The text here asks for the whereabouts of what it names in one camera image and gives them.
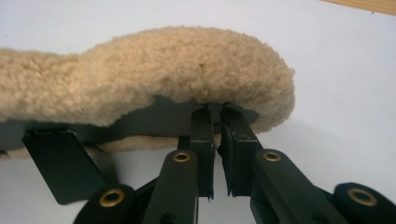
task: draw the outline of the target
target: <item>black metal frame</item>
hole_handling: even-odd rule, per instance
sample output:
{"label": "black metal frame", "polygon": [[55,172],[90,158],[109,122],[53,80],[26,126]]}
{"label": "black metal frame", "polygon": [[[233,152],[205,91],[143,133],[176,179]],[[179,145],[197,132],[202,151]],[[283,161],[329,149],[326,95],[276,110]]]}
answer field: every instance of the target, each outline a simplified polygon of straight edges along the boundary
{"label": "black metal frame", "polygon": [[[375,190],[355,183],[337,186],[334,194],[318,189],[285,154],[263,149],[243,114],[223,107],[220,120],[218,153],[228,192],[251,197],[257,223],[396,223],[395,204]],[[92,195],[77,224],[192,224],[198,222],[198,197],[213,198],[216,144],[208,108],[191,114],[191,135],[180,136],[159,177],[136,191],[106,185],[72,133],[28,133],[23,142],[58,203]],[[87,172],[73,173],[74,166]],[[86,183],[94,184],[79,195]]]}

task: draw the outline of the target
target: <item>beige fleece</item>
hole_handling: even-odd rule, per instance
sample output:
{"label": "beige fleece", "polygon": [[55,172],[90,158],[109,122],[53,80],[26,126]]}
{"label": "beige fleece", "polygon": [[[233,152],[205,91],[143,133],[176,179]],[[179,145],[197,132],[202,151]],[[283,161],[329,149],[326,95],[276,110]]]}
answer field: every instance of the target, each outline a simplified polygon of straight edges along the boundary
{"label": "beige fleece", "polygon": [[80,55],[0,49],[0,125],[35,119],[108,126],[163,95],[252,109],[259,118],[251,126],[260,133],[290,115],[293,73],[257,38],[216,28],[148,30]]}

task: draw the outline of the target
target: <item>black metal bracket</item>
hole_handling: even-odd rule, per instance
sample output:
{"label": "black metal bracket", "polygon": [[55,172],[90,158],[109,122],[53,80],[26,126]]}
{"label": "black metal bracket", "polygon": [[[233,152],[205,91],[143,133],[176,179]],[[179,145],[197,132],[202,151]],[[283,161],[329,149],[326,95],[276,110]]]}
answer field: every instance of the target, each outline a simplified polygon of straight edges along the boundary
{"label": "black metal bracket", "polygon": [[73,133],[29,132],[22,141],[59,204],[87,200],[106,185]]}
{"label": "black metal bracket", "polygon": [[198,158],[190,150],[169,153],[158,179],[134,191],[125,185],[96,192],[75,224],[197,223]]}
{"label": "black metal bracket", "polygon": [[[92,195],[78,214],[77,224],[194,224],[198,197],[213,198],[216,145],[211,117],[208,108],[194,111],[191,135],[180,136],[177,150],[166,156],[159,177],[138,190],[106,186],[70,132],[27,133],[23,142],[58,203]],[[348,183],[330,194],[315,187],[284,153],[262,148],[237,110],[223,107],[220,122],[218,153],[228,192],[251,197],[257,223],[396,223],[396,205],[373,189]]]}

